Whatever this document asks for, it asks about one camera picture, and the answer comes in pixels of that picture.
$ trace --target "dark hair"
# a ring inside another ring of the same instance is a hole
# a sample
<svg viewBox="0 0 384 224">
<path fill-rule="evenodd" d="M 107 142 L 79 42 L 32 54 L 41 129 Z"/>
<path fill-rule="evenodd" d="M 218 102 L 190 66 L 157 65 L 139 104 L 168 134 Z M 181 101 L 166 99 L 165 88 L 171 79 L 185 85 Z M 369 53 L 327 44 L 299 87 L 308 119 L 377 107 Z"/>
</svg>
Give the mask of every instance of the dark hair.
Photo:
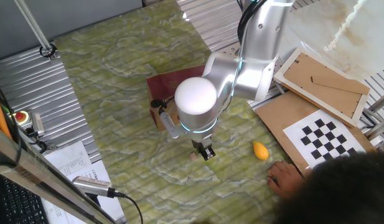
<svg viewBox="0 0 384 224">
<path fill-rule="evenodd" d="M 340 156 L 315 167 L 275 224 L 384 223 L 384 153 Z"/>
</svg>

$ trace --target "keyboard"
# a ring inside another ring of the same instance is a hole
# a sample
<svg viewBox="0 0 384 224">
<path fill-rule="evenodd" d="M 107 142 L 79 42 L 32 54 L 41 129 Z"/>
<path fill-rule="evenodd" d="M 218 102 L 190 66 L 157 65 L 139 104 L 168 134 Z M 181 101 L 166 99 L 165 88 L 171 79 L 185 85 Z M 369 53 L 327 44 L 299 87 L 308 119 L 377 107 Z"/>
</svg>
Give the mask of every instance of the keyboard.
<svg viewBox="0 0 384 224">
<path fill-rule="evenodd" d="M 0 175 L 3 219 L 8 224 L 49 224 L 41 198 Z"/>
</svg>

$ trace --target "hand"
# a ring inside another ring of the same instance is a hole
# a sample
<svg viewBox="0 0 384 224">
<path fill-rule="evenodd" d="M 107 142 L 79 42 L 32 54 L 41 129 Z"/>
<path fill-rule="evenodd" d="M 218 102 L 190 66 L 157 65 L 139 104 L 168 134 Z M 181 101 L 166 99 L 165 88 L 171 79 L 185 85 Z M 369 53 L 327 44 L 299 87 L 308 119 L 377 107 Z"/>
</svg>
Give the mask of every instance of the hand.
<svg viewBox="0 0 384 224">
<path fill-rule="evenodd" d="M 282 199 L 290 199 L 304 180 L 296 167 L 287 162 L 275 162 L 268 170 L 268 186 Z"/>
</svg>

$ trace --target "robotic arm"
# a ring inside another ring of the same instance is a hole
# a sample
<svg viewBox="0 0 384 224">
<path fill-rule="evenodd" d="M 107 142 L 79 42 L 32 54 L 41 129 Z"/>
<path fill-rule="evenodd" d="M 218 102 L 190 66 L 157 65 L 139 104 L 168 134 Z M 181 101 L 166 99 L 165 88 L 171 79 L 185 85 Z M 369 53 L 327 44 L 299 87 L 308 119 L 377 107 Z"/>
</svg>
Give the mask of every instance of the robotic arm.
<svg viewBox="0 0 384 224">
<path fill-rule="evenodd" d="M 175 92 L 181 127 L 161 110 L 160 118 L 173 138 L 187 134 L 208 160 L 215 156 L 211 136 L 232 96 L 263 100 L 272 81 L 278 47 L 294 0 L 245 0 L 238 26 L 239 56 L 212 53 L 202 77 L 183 81 Z"/>
</svg>

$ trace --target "green marble-patterned mat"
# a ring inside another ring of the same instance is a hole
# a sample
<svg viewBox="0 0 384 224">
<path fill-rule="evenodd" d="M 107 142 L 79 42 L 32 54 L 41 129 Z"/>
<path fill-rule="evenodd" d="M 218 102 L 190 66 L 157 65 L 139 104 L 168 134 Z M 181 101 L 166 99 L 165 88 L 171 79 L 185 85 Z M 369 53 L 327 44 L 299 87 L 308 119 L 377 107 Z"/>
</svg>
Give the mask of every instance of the green marble-patterned mat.
<svg viewBox="0 0 384 224">
<path fill-rule="evenodd" d="M 266 171 L 285 155 L 248 106 L 234 98 L 213 135 L 217 156 L 191 161 L 186 136 L 157 131 L 146 78 L 204 64 L 210 51 L 173 0 L 56 41 L 111 181 L 134 198 L 145 223 L 270 223 L 278 199 Z M 267 161 L 252 142 L 263 142 Z M 136 208 L 120 200 L 129 223 Z"/>
</svg>

